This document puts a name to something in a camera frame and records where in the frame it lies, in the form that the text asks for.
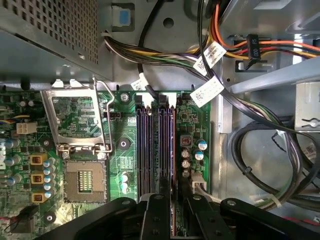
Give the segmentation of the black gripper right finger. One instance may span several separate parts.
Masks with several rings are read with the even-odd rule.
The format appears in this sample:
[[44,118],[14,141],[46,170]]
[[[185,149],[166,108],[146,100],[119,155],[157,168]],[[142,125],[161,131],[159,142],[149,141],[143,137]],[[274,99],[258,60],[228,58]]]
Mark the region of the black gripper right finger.
[[221,203],[194,193],[187,178],[179,180],[187,234],[202,240],[318,240],[319,232],[237,198]]

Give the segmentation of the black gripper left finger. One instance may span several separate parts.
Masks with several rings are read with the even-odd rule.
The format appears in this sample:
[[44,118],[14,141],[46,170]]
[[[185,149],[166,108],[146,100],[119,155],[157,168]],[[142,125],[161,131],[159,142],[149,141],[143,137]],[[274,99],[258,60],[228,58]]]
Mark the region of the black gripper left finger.
[[169,240],[170,187],[160,177],[159,192],[136,203],[120,197],[41,236],[40,240]]

